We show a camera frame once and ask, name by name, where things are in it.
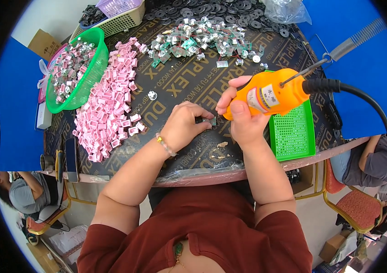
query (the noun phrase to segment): black power cable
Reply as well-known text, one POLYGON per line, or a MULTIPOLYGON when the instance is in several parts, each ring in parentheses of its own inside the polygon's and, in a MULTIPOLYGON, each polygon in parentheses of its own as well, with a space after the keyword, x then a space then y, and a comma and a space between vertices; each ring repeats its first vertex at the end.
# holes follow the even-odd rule
POLYGON ((340 91, 345 91, 355 96, 358 96, 359 98, 369 103, 379 114, 386 128, 386 135, 387 135, 387 117, 382 107, 380 107, 380 105, 373 98, 371 98, 370 95, 363 92, 359 88, 356 88, 349 84, 341 83, 338 79, 309 79, 309 80, 303 81, 302 87, 306 94, 314 94, 314 93, 321 93, 321 92, 339 93, 340 91))

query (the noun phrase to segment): orange soldering iron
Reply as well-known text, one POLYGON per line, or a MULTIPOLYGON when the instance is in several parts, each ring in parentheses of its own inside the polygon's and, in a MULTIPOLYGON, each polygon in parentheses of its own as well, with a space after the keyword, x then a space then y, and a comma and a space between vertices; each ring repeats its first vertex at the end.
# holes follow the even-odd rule
MULTIPOLYGON (((303 81, 303 76, 291 68, 261 72, 239 88, 234 100, 245 101, 251 115, 285 115, 309 99, 310 95, 303 91, 303 81)), ((230 106, 223 116, 233 120, 230 106)))

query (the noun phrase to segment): hair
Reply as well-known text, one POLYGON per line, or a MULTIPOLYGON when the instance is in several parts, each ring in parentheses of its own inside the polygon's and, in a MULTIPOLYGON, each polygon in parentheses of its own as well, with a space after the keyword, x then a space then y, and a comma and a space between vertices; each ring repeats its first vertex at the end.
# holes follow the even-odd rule
POLYGON ((8 190, 5 188, 1 187, 0 185, 0 199, 3 200, 5 204, 7 204, 9 207, 12 209, 16 209, 13 204, 11 203, 10 196, 8 194, 8 190))

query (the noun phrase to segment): green plastic tray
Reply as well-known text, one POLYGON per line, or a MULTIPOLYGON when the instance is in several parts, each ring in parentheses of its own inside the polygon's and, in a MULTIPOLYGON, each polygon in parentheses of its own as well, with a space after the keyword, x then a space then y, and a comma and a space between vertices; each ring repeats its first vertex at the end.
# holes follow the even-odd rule
POLYGON ((314 156, 315 131, 310 101, 282 116, 277 114, 269 121, 271 149, 278 161, 314 156))
POLYGON ((78 35, 71 44, 75 45, 78 41, 78 37, 81 37, 81 41, 88 43, 94 43, 97 46, 97 51, 92 58, 86 72, 78 82, 77 87, 74 89, 72 94, 62 104, 56 104, 56 94, 54 87, 51 84, 51 78, 48 80, 48 87, 46 90, 46 106, 48 110, 56 114, 61 110, 74 110, 82 106, 87 102, 90 95, 90 90, 93 85, 101 80, 104 70, 106 70, 109 60, 109 51, 106 44, 104 44, 104 31, 100 28, 90 28, 80 35, 78 35))

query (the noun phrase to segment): beige plastic basket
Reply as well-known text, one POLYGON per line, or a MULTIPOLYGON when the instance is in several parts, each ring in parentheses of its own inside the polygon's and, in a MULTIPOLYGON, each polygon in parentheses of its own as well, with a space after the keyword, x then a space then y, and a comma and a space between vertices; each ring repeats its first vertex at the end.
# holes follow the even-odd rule
MULTIPOLYGON (((142 23, 143 15, 145 14, 145 0, 142 1, 142 4, 134 9, 126 11, 122 14, 116 15, 115 17, 104 20, 98 25, 94 25, 93 28, 101 28, 104 31, 104 37, 114 35, 126 29, 134 28, 142 23)), ((69 42, 75 39, 80 33, 84 30, 80 28, 78 24, 74 33, 72 33, 71 39, 69 42)))

